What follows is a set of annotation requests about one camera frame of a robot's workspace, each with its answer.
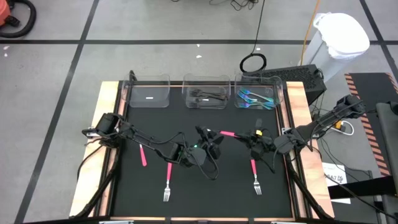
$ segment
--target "fork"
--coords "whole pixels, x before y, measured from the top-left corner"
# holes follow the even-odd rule
[[[256,162],[254,161],[254,159],[251,159],[250,161],[251,161],[251,169],[253,170],[254,174],[254,190],[256,191],[257,195],[261,195],[260,183],[257,180]]]
[[[163,194],[163,201],[168,202],[170,198],[170,176],[172,175],[172,164],[169,162],[167,163],[167,181],[166,181],[166,188],[164,189],[164,194]]]

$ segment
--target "plastic container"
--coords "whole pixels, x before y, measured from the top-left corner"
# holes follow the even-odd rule
[[[282,80],[237,75],[235,98],[238,108],[273,110],[284,100]]]
[[[170,77],[166,74],[156,76],[137,76],[128,74],[123,80],[122,99],[128,100],[133,108],[165,108],[170,103]]]
[[[182,98],[188,108],[224,109],[231,96],[231,80],[226,75],[203,77],[186,74],[182,85]]]
[[[303,65],[315,64],[322,69],[324,82],[370,46],[365,30],[347,14],[317,14],[313,26],[318,31],[304,53]]]

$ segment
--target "black table surface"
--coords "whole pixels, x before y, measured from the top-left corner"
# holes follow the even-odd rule
[[[195,144],[199,138],[196,125],[241,133],[254,129],[258,118],[273,137],[278,135],[276,110],[236,108],[234,97],[223,110],[189,109],[181,97],[181,88],[171,88],[167,108],[129,108],[127,119],[135,127],[168,139],[183,131]],[[167,163],[155,152],[145,149],[147,166],[143,167],[137,143],[126,141],[122,147],[121,169],[116,181],[112,216],[115,217],[292,217],[289,185],[284,159],[275,160],[276,174],[257,162],[262,195],[253,187],[249,151],[243,143],[225,137],[221,143],[220,168],[216,180],[208,180],[198,167],[173,165],[171,195],[163,202]],[[272,153],[264,156],[270,164]]]

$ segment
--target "hose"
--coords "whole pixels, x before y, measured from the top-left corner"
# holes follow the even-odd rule
[[[4,32],[0,31],[0,37],[4,37],[4,38],[22,37],[22,36],[28,34],[32,30],[33,25],[35,24],[36,8],[30,1],[28,1],[28,0],[12,0],[12,2],[23,3],[29,7],[29,9],[30,9],[29,20],[27,21],[26,26],[24,28],[22,28],[20,31],[17,31],[15,33],[4,33]]]

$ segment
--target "metal bracket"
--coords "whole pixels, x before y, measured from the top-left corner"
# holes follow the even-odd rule
[[[282,129],[281,129],[282,134],[285,134],[285,132],[288,131],[288,130],[290,130],[290,129],[291,129],[291,128],[282,128]]]

